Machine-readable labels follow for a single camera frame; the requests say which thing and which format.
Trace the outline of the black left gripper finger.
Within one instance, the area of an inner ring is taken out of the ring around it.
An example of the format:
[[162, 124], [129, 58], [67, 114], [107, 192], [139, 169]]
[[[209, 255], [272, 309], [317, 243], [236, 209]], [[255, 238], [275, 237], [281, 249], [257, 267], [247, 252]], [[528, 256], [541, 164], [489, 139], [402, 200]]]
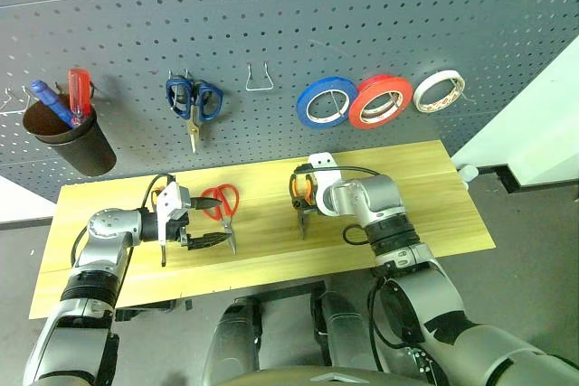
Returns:
[[213, 197], [191, 197], [190, 208], [194, 210], [210, 210], [219, 207], [222, 202]]
[[206, 249], [217, 245], [228, 239], [226, 232], [210, 232], [200, 237], [193, 237], [190, 234], [186, 235], [186, 246], [189, 250]]

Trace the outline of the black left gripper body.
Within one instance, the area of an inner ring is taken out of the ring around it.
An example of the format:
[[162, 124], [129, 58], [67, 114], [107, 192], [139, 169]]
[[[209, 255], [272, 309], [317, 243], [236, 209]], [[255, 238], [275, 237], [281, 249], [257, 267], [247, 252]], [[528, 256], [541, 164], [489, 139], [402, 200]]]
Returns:
[[165, 217], [165, 243], [181, 241], [186, 235], [186, 227], [189, 224], [188, 210], [164, 212]]

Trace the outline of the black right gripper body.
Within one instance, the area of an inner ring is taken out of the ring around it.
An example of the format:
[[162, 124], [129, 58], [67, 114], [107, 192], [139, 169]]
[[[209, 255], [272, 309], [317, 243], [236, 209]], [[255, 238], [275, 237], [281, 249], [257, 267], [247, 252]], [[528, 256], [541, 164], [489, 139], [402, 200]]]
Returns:
[[316, 205], [317, 185], [312, 175], [292, 176], [292, 206], [298, 211]]

